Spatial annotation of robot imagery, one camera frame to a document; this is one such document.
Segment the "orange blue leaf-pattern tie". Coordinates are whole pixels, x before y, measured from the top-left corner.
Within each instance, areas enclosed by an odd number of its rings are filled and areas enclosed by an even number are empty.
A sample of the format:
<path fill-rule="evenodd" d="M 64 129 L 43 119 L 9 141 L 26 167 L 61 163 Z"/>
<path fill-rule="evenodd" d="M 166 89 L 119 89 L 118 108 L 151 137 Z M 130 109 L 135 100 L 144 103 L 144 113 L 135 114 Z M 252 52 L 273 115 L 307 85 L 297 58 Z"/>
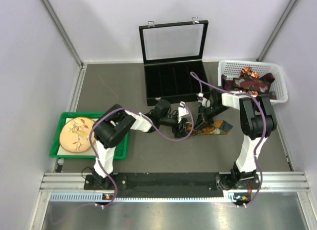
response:
<path fill-rule="evenodd" d="M 213 122 L 197 122 L 191 132 L 191 136 L 201 135 L 226 135 L 232 130 L 233 126 L 224 120 Z"/>

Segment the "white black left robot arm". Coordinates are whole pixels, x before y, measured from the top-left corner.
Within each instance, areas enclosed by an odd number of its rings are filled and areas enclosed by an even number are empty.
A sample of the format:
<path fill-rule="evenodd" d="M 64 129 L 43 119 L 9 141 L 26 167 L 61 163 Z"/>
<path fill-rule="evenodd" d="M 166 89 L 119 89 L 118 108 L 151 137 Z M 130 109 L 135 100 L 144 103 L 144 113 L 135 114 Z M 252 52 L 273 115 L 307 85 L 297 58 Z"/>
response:
<path fill-rule="evenodd" d="M 152 133 L 158 132 L 161 125 L 176 129 L 187 117 L 194 121 L 189 107 L 183 101 L 179 103 L 175 117 L 169 111 L 170 103 L 167 100 L 159 101 L 148 113 L 137 113 L 116 104 L 93 124 L 88 140 L 95 153 L 93 174 L 100 188 L 111 186 L 110 174 L 113 172 L 116 146 L 130 130 Z"/>

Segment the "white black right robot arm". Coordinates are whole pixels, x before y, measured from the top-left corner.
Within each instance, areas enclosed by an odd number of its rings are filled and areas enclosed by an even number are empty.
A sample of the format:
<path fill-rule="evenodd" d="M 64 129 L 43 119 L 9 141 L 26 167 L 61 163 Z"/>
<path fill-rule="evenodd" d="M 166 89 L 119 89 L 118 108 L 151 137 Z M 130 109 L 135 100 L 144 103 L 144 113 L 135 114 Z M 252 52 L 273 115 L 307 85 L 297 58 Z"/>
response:
<path fill-rule="evenodd" d="M 243 188 L 257 181 L 257 159 L 262 145 L 271 132 L 276 129 L 277 121 L 270 102 L 270 94 L 260 94 L 254 99 L 241 93 L 220 93 L 211 90 L 210 98 L 198 94 L 198 117 L 194 125 L 196 135 L 224 135 L 232 126 L 226 121 L 214 121 L 214 117 L 228 108 L 239 110 L 240 127 L 244 139 L 239 157 L 233 164 L 230 174 L 218 175 L 217 185 L 220 189 Z"/>

